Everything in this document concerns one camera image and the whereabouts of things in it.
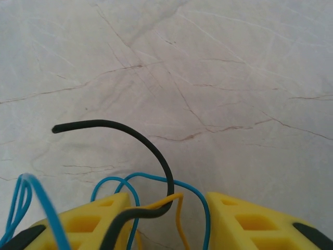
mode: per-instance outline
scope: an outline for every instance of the yellow plastic part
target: yellow plastic part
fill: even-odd
[[[59,214],[72,250],[99,249],[111,221],[130,205],[129,195],[119,193]],[[57,250],[47,220],[41,220],[32,226],[38,224],[44,224],[47,228],[25,250]],[[126,249],[130,229],[131,225],[126,223],[120,232],[115,250]]]
[[[308,222],[220,193],[206,195],[211,250],[318,250],[293,227]]]

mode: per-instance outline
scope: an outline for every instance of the white marble floor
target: white marble floor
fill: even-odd
[[[175,178],[333,237],[332,12],[331,0],[0,0],[0,233],[21,173],[59,212],[103,177],[162,174],[124,133],[51,133],[109,119],[149,137]],[[146,204],[166,193],[133,184]],[[43,217],[34,199],[19,229]],[[147,249],[183,249],[173,217],[140,222]],[[203,210],[187,192],[182,220],[199,249]]]

